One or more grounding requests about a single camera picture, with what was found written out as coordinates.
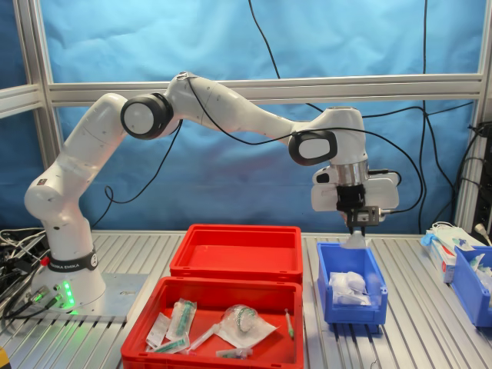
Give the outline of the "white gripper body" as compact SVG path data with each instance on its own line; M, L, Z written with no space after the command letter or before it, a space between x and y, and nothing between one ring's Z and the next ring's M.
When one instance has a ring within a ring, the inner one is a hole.
M334 168L326 167L318 170L313 176L311 204L315 211L337 210L338 176ZM364 205L378 206L381 209L395 209L399 205L396 173L372 174L363 183Z

